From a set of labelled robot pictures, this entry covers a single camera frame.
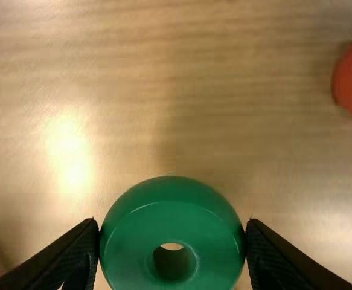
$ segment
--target green wheel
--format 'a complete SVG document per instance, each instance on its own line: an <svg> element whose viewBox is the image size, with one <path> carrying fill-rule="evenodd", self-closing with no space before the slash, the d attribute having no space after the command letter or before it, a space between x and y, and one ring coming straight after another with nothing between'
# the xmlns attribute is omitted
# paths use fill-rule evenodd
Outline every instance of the green wheel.
<svg viewBox="0 0 352 290"><path fill-rule="evenodd" d="M100 262L113 290L230 290L244 260L235 210L190 178L163 176L132 187L101 228Z"/></svg>

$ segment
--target table surface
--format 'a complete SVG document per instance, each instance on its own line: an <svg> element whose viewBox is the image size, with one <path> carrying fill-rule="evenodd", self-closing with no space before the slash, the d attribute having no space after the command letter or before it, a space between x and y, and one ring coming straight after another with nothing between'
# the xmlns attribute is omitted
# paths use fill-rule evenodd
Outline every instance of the table surface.
<svg viewBox="0 0 352 290"><path fill-rule="evenodd" d="M352 0L0 0L4 265L169 173L352 283L350 43Z"/></svg>

